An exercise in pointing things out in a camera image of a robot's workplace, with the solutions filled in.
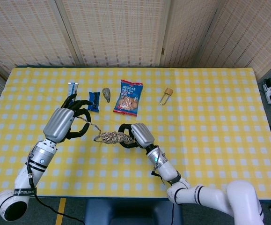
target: blue snack wrapper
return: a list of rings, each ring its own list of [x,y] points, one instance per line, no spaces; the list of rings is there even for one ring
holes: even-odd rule
[[[99,92],[89,92],[89,101],[93,104],[88,106],[88,110],[98,113],[99,112],[99,100],[100,100],[100,93]]]
[[[137,116],[139,98],[144,84],[121,80],[121,94],[114,108],[115,113]]]

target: cable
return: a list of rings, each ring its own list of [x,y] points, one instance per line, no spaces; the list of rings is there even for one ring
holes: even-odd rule
[[[27,164],[27,171],[28,171],[29,174],[32,174],[32,171],[31,171],[31,168],[29,167],[29,164]],[[35,188],[35,185],[34,185],[32,176],[29,178],[29,184],[30,184],[30,186],[31,186],[32,189]],[[75,219],[75,220],[77,220],[77,221],[83,223],[83,225],[85,225],[85,222],[84,222],[84,221],[82,221],[82,220],[80,220],[80,219],[77,219],[77,218],[75,218],[75,217],[69,216],[69,215],[67,215],[67,214],[64,214],[64,213],[61,213],[61,212],[57,212],[57,211],[54,210],[54,208],[52,208],[51,206],[46,205],[45,203],[43,203],[43,202],[38,198],[38,196],[37,196],[36,193],[34,194],[34,197],[36,198],[36,200],[37,200],[41,205],[43,205],[43,206],[45,206],[45,207],[51,209],[54,213],[59,214],[59,215],[62,215],[62,216],[67,217],[67,218],[70,218],[70,219]]]
[[[159,156],[160,156],[160,147],[158,145],[156,145],[156,146],[158,147],[158,157],[157,157],[157,161],[156,161],[156,164],[155,164],[155,168],[158,165],[158,160],[159,160]]]
[[[82,221],[82,220],[80,220],[80,219],[77,219],[77,218],[75,218],[75,217],[69,216],[69,215],[64,214],[64,213],[61,213],[61,212],[57,212],[57,211],[54,210],[54,208],[52,208],[51,206],[46,205],[45,203],[43,203],[43,202],[38,198],[38,196],[37,196],[36,194],[34,195],[34,197],[36,198],[36,200],[37,200],[41,205],[43,205],[43,206],[45,206],[45,207],[51,209],[51,210],[52,210],[53,212],[55,212],[56,214],[62,215],[62,216],[64,216],[64,217],[68,217],[68,218],[70,218],[70,219],[75,219],[75,220],[77,220],[77,221],[79,221],[79,222],[81,222],[81,223],[83,223],[83,224],[85,225],[85,222]]]
[[[174,222],[174,207],[175,207],[175,204],[173,204],[173,209],[172,209],[172,222],[171,222],[171,225],[173,225],[173,222]]]
[[[267,92],[267,89],[266,89],[266,90],[260,90],[260,89],[259,89],[259,91],[261,91],[261,92],[264,92],[264,93],[265,93],[265,92]]]

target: rope toy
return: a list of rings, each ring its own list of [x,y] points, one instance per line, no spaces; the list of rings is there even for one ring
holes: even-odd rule
[[[125,142],[126,144],[134,143],[135,141],[129,136],[122,132],[104,132],[94,123],[88,122],[85,118],[77,116],[78,119],[82,119],[88,124],[94,126],[98,131],[99,135],[94,138],[94,142],[105,143],[105,144],[117,144],[120,142]]]

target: gingham tablecloth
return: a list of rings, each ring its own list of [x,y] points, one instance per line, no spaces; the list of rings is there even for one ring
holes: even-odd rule
[[[142,82],[137,117],[113,112],[120,81]],[[78,82],[77,99],[101,93],[92,121],[103,131],[145,123],[170,162],[192,185],[222,188],[244,179],[271,199],[271,133],[251,68],[15,68],[0,98],[0,191],[12,189],[30,149]],[[166,87],[174,93],[159,104]],[[72,130],[83,126],[75,120]],[[94,127],[58,144],[38,184],[39,195],[166,197],[168,185],[152,176],[145,150],[95,143]]]

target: white robotic arm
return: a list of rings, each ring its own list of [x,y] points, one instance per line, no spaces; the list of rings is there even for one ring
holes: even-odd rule
[[[82,105],[91,105],[86,100],[77,100],[69,105],[76,94],[69,96],[61,108],[51,116],[44,128],[45,140],[38,142],[30,151],[26,165],[20,170],[14,190],[0,192],[0,215],[6,221],[19,219],[26,211],[29,198],[36,194],[36,186],[43,173],[56,153],[56,144],[63,142],[66,138],[83,136],[88,130],[86,123],[79,132],[70,132],[75,117],[85,115],[87,121],[91,121],[90,114],[86,109],[80,109]]]
[[[144,124],[123,124],[123,128],[129,129],[138,146],[146,149],[154,169],[158,170],[163,180],[171,184],[167,194],[172,203],[195,203],[220,210],[234,217],[235,225],[263,225],[262,207],[254,187],[249,182],[233,181],[227,185],[226,192],[201,185],[191,187],[168,161],[159,146],[154,145],[154,137]]]

